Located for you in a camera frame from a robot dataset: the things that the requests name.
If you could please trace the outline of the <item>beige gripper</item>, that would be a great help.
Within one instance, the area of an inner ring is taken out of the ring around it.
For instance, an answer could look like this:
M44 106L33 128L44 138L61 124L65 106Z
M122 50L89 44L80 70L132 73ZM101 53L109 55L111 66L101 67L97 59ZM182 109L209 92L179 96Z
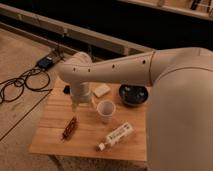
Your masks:
M76 112L78 103L89 103L93 109L96 109L96 102L91 97L91 91L88 83L73 83L70 85L71 99L72 99L72 111Z

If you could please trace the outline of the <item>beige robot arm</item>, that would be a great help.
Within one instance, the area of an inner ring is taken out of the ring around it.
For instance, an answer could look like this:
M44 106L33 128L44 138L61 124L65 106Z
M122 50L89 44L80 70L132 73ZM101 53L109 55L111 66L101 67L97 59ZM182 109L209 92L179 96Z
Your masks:
M90 100L90 82L149 86L148 171L213 171L213 51L154 50L96 63L78 52L59 76L76 105Z

